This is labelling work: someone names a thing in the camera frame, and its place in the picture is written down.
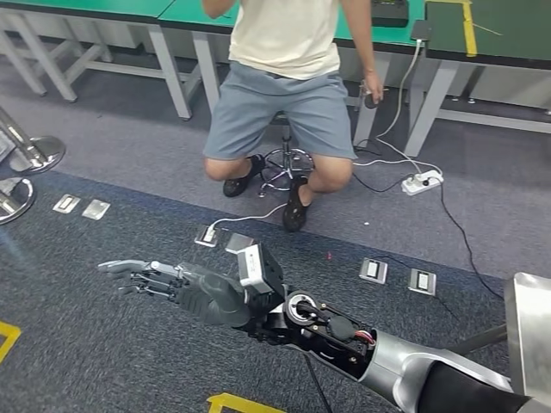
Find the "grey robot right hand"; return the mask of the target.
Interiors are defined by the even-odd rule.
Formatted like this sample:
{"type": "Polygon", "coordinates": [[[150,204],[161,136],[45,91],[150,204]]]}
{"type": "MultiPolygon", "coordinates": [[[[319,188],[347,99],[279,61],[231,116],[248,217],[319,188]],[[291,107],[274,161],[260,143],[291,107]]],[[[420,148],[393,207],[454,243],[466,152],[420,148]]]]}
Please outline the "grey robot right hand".
{"type": "Polygon", "coordinates": [[[115,260],[97,269],[112,280],[128,280],[128,285],[118,288],[120,295],[160,297],[205,324],[241,328],[251,319],[246,293],[238,281],[195,264],[115,260]]]}

